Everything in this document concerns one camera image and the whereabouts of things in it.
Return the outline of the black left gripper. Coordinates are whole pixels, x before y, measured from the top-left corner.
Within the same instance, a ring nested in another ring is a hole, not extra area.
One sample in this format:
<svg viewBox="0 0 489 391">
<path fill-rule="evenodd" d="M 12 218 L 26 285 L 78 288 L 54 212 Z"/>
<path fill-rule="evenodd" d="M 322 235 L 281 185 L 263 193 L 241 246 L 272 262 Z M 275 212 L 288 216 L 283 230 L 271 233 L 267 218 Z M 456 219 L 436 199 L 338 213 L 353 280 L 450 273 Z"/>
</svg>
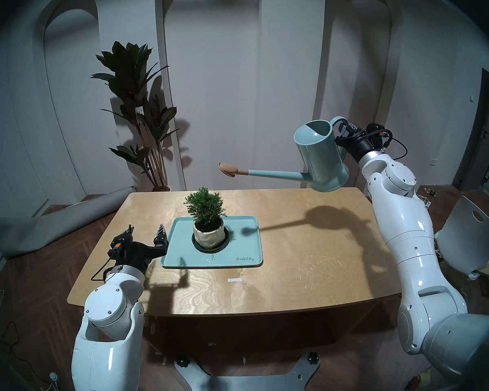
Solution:
<svg viewBox="0 0 489 391">
<path fill-rule="evenodd" d="M 161 258 L 162 250 L 168 249 L 167 233 L 164 225 L 160 224 L 153 240 L 154 246 L 134 241 L 132 234 L 133 226 L 129 224 L 126 231 L 112 239 L 107 255 L 116 261 L 116 266 L 131 266 L 145 274 L 151 261 Z"/>
</svg>

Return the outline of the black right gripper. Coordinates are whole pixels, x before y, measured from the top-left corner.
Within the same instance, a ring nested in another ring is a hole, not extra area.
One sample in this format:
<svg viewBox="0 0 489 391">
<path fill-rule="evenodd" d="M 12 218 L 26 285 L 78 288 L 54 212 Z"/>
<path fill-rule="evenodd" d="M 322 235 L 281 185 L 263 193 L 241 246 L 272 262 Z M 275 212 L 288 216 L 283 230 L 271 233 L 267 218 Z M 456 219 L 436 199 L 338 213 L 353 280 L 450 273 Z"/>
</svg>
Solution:
<svg viewBox="0 0 489 391">
<path fill-rule="evenodd" d="M 368 124 L 365 129 L 350 122 L 342 124 L 340 136 L 335 138 L 338 147 L 350 154 L 356 162 L 371 151 L 384 152 L 393 139 L 393 133 L 380 124 Z"/>
</svg>

